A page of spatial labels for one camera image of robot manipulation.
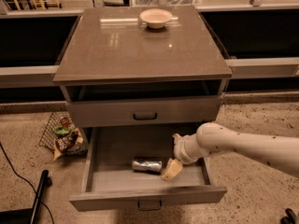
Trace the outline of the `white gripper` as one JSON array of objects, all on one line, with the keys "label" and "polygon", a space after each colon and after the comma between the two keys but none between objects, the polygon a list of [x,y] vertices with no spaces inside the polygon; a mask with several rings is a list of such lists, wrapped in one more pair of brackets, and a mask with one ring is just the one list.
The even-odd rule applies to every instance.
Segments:
[{"label": "white gripper", "polygon": [[176,177],[183,169],[183,164],[197,162],[208,155],[208,150],[200,146],[195,134],[181,136],[174,133],[173,140],[175,159],[170,159],[162,172],[162,180],[165,181]]}]

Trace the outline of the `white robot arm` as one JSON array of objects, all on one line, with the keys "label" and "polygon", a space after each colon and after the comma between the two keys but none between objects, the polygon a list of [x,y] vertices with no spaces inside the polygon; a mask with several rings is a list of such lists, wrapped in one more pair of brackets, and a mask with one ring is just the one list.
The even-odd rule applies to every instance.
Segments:
[{"label": "white robot arm", "polygon": [[163,180],[175,178],[184,165],[201,158],[235,152],[284,174],[299,177],[299,139],[275,135],[239,133],[214,122],[202,124],[192,135],[174,138],[174,159],[162,174]]}]

